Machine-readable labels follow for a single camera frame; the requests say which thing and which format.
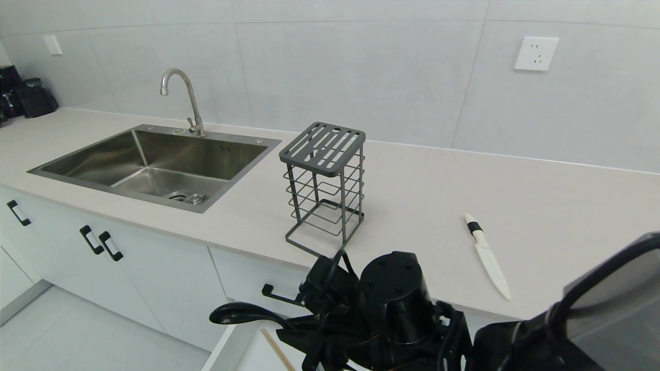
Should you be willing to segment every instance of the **black cabinet handle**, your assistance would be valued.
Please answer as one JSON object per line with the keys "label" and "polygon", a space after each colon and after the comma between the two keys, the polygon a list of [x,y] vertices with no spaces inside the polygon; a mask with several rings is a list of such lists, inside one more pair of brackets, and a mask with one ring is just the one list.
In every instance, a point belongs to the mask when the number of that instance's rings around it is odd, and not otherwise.
{"label": "black cabinet handle", "polygon": [[108,241],[110,239],[110,233],[108,233],[108,231],[105,231],[105,232],[101,233],[101,235],[98,237],[98,239],[101,241],[101,244],[103,244],[103,247],[106,249],[108,254],[110,254],[110,256],[112,257],[112,260],[119,261],[123,258],[123,254],[121,252],[112,253],[110,251],[110,248],[108,247],[108,244],[106,243],[106,241]]}
{"label": "black cabinet handle", "polygon": [[92,251],[96,255],[98,255],[98,254],[103,252],[103,247],[101,245],[96,246],[96,247],[94,247],[94,245],[92,245],[92,242],[90,242],[89,238],[87,238],[87,234],[89,232],[92,232],[92,229],[89,227],[89,225],[86,225],[86,226],[81,228],[81,234],[82,234],[85,242],[87,242],[87,244],[89,245],[89,248],[92,249]]}
{"label": "black cabinet handle", "polygon": [[289,303],[289,304],[293,304],[293,305],[301,306],[301,307],[303,307],[303,308],[305,307],[305,306],[302,305],[302,303],[300,302],[300,301],[302,300],[302,299],[300,298],[300,294],[298,294],[298,295],[296,296],[296,299],[295,299],[295,300],[291,300],[291,299],[287,299],[287,298],[285,298],[285,297],[283,297],[283,296],[278,296],[278,295],[273,294],[273,289],[274,289],[274,287],[273,287],[272,285],[270,285],[270,284],[267,283],[266,285],[263,285],[263,288],[261,289],[261,294],[262,294],[263,296],[268,296],[269,298],[273,298],[273,299],[275,299],[275,300],[279,300],[279,301],[281,301],[281,302],[285,302],[285,303]]}
{"label": "black cabinet handle", "polygon": [[30,219],[25,218],[25,219],[21,220],[20,217],[18,216],[18,214],[16,214],[16,211],[14,211],[14,208],[16,206],[18,206],[18,203],[16,203],[16,200],[13,199],[13,200],[9,201],[7,203],[7,206],[9,207],[9,210],[11,210],[12,214],[16,217],[16,219],[18,219],[18,221],[21,223],[21,225],[28,226],[28,225],[32,224],[32,222],[30,222]]}

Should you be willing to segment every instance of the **faucet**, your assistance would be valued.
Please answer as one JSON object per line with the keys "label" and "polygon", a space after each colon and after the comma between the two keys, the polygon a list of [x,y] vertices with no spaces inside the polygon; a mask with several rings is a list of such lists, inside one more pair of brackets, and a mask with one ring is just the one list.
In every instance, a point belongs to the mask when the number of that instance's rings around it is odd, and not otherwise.
{"label": "faucet", "polygon": [[198,137],[203,137],[206,135],[206,131],[204,130],[204,124],[202,123],[202,118],[199,117],[199,108],[197,108],[197,101],[195,100],[195,93],[193,92],[193,85],[190,83],[190,79],[188,79],[188,76],[181,71],[178,68],[170,68],[169,70],[165,71],[165,75],[163,75],[163,80],[160,83],[160,95],[168,95],[169,92],[167,90],[167,84],[170,82],[170,77],[172,75],[179,75],[185,82],[185,86],[188,88],[188,95],[190,96],[190,104],[193,105],[193,115],[195,116],[195,123],[193,123],[193,120],[191,118],[187,118],[188,123],[190,123],[190,132],[192,134],[195,134]]}

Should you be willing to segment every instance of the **kitchen counter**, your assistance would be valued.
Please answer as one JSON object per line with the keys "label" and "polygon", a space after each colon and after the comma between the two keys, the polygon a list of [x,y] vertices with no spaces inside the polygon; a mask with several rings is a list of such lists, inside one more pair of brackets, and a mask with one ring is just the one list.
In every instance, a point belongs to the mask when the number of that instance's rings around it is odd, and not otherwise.
{"label": "kitchen counter", "polygon": [[[295,220],[278,153],[295,133],[208,125],[282,143],[203,214],[27,173],[140,124],[188,126],[60,109],[3,127],[0,186],[217,248],[314,264],[315,257],[284,241]],[[379,255],[414,252],[431,295],[461,308],[530,318],[559,300],[564,285],[660,229],[660,174],[373,141],[364,152],[366,216],[346,248],[353,266],[361,271]],[[484,228],[511,302],[488,280],[463,213]]]}

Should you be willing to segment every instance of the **stainless steel sink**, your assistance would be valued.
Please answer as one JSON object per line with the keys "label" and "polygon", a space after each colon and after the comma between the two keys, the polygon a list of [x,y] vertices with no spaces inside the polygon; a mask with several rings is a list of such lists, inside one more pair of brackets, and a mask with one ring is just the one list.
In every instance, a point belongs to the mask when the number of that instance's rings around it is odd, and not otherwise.
{"label": "stainless steel sink", "polygon": [[29,172],[203,213],[279,143],[140,125]]}

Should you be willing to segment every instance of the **white ceramic knife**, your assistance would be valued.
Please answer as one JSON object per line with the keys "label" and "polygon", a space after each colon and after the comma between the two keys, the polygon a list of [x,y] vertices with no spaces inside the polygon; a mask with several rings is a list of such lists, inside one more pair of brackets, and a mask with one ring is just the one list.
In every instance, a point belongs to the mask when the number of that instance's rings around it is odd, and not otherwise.
{"label": "white ceramic knife", "polygon": [[500,268],[497,259],[495,259],[495,254],[493,254],[493,251],[488,246],[488,242],[486,242],[486,236],[484,235],[483,229],[481,229],[481,226],[479,226],[479,223],[477,223],[472,215],[465,214],[464,217],[465,222],[467,223],[467,228],[477,241],[475,249],[477,249],[477,254],[479,255],[481,264],[486,269],[486,273],[488,273],[490,280],[498,291],[500,291],[500,294],[502,294],[506,300],[511,300],[509,285],[506,283],[506,278],[504,278],[504,273],[502,273],[502,269]]}

